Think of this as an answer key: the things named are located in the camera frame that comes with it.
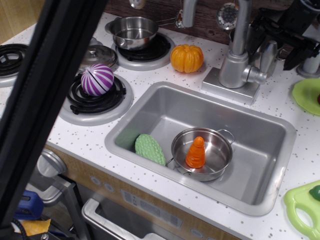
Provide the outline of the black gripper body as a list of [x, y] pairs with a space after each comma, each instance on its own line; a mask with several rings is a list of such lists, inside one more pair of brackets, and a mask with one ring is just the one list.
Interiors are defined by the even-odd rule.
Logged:
[[319, 14], [318, 0], [295, 0], [286, 10], [260, 8], [251, 25], [265, 25], [266, 37], [271, 36], [281, 43], [316, 42], [303, 34]]

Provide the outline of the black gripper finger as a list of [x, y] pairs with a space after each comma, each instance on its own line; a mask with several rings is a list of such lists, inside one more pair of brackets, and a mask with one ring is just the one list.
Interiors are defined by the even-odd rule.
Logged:
[[250, 41], [248, 52], [254, 54], [258, 48], [262, 45], [267, 36], [267, 28], [263, 25], [251, 25], [250, 29]]
[[319, 42], [305, 42], [301, 44], [287, 43], [292, 47], [284, 61], [283, 70], [290, 71], [304, 62], [306, 59], [316, 57], [320, 52]]

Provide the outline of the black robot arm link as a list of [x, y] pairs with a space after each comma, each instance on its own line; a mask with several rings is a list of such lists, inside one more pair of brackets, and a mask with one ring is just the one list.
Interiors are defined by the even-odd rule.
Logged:
[[106, 7], [47, 0], [0, 121], [0, 229], [11, 220]]

